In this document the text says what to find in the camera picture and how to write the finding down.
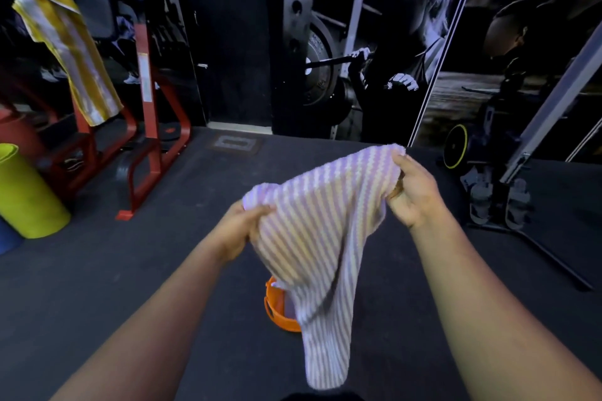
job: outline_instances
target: purple and white striped cloth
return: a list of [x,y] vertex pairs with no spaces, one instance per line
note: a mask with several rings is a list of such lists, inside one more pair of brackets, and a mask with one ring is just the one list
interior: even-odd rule
[[316,390],[347,379],[357,275],[366,238],[385,218],[385,198],[400,168],[397,145],[372,146],[282,185],[256,185],[250,209],[275,204],[263,217],[255,250],[293,299],[305,348],[305,372]]

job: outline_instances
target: forearm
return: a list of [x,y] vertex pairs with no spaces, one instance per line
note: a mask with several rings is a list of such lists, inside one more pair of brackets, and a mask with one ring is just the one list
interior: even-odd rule
[[52,399],[173,399],[221,267],[201,242]]
[[508,291],[444,206],[411,233],[474,399],[602,399],[600,382]]

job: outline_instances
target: orange basket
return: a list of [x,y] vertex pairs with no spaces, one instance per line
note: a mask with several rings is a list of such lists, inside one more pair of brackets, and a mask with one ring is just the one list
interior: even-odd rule
[[275,282],[276,279],[274,276],[266,282],[264,305],[266,306],[268,317],[283,330],[301,333],[301,327],[297,321],[284,316],[284,296],[286,295],[286,292],[277,287],[272,287],[272,284]]

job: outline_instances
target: red cylinder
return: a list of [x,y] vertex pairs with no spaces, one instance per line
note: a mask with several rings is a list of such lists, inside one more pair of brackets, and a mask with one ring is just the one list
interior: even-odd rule
[[0,108],[0,143],[19,146],[19,152],[33,163],[46,153],[37,131],[25,115],[5,108]]

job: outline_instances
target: black wall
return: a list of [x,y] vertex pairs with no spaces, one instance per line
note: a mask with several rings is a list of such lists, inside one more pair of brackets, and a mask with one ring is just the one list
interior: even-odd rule
[[272,124],[266,0],[186,0],[186,23],[209,120]]

